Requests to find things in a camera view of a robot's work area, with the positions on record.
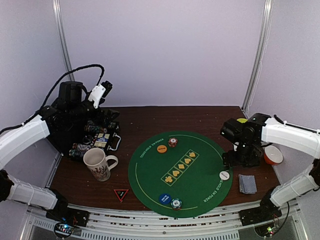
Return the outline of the blue poker chip stack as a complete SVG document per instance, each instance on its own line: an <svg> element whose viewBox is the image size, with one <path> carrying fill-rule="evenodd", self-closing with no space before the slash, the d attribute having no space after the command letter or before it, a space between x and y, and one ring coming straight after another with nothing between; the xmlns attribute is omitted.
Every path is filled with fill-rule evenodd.
<svg viewBox="0 0 320 240"><path fill-rule="evenodd" d="M179 198L172 199L170 204L173 210L180 210L182 208L182 201Z"/></svg>

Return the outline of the red poker chip stack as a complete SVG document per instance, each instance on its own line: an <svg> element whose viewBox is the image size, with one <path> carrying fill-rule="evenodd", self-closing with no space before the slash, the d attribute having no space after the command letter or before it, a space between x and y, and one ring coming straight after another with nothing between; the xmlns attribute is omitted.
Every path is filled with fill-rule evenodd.
<svg viewBox="0 0 320 240"><path fill-rule="evenodd" d="M170 147L174 148L174 147L177 146L177 144L178 144L178 139L177 139L177 138L175 138L175 137L169 138L169 140L168 140L168 145L169 145Z"/></svg>

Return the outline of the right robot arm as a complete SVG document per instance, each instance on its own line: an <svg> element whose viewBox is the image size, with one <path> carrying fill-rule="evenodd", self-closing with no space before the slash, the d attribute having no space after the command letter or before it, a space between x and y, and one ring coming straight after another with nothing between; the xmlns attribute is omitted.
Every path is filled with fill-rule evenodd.
<svg viewBox="0 0 320 240"><path fill-rule="evenodd" d="M282 121L276 115L255 113L245 123L234 118L223 123L220 134L237 144L236 150L222 154L223 165L259 166L263 156L263 145L278 144L306 153L313 157L312 164L290 181L268 191L256 210L259 220L268 220L288 201L320 188L320 131Z"/></svg>

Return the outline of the blue playing card deck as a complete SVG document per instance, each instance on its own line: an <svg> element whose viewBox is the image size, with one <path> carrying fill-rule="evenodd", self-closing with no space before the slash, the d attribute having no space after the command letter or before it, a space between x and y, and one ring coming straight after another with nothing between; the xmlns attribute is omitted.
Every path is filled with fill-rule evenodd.
<svg viewBox="0 0 320 240"><path fill-rule="evenodd" d="M238 175L239 191L243 194L255 194L257 192L257 185L254 175Z"/></svg>

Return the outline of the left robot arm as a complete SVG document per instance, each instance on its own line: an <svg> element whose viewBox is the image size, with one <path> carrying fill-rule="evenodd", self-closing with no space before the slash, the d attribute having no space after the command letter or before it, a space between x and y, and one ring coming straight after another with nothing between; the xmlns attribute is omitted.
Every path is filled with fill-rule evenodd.
<svg viewBox="0 0 320 240"><path fill-rule="evenodd" d="M0 200L13 200L34 205L53 213L61 222L72 218L68 201L58 191L34 186L21 181L5 171L5 166L18 154L48 138L61 153L69 150L80 138L88 120L104 120L99 105L112 89L108 81L98 83L82 100L82 83L63 82L60 96L52 105L42 106L30 121L12 128L0 138Z"/></svg>

